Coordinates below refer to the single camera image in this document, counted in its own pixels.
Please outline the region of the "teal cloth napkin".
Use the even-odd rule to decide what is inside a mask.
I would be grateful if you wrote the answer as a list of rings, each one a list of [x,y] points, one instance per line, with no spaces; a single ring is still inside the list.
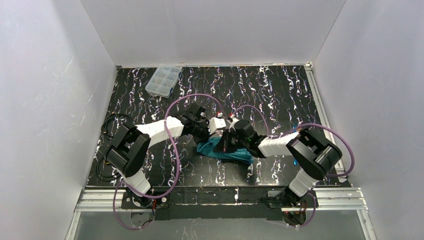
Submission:
[[[252,164],[254,158],[250,152],[245,148],[239,148],[235,152],[215,152],[214,148],[218,146],[221,137],[211,137],[205,142],[199,142],[196,145],[196,151],[209,158],[225,160],[225,161],[236,161],[244,164]]]

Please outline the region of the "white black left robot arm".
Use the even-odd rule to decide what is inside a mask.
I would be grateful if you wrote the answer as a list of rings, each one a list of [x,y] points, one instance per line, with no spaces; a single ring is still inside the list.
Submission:
[[[155,144],[186,135],[193,136],[198,142],[209,139],[225,126],[225,121],[216,117],[207,119],[205,112],[203,107],[194,103],[181,112],[166,114],[163,120],[142,125],[123,124],[100,151],[133,193],[155,199],[156,196],[148,194],[151,185],[142,170],[147,151]]]

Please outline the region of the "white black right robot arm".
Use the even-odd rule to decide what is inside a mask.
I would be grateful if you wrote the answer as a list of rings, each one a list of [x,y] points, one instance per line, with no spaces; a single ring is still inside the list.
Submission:
[[[237,120],[225,129],[213,152],[233,154],[247,150],[255,158],[293,156],[300,170],[281,196],[298,201],[323,180],[342,158],[341,150],[326,137],[314,132],[313,123],[304,124],[300,131],[281,137],[260,135],[247,120]]]

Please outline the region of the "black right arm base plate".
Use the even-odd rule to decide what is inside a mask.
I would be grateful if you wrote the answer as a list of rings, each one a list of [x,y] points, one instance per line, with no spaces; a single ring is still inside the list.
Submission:
[[[308,190],[305,195],[297,196],[288,187],[283,190],[269,190],[258,203],[269,208],[297,208],[306,204],[306,208],[318,207],[318,197],[314,190]]]

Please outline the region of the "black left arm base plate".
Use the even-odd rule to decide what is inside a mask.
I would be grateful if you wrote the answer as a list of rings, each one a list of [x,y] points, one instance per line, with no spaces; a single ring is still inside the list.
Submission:
[[[164,196],[162,198],[147,198],[135,194],[128,187],[122,196],[121,208],[126,210],[151,210],[154,209],[168,209],[170,207],[170,197]]]

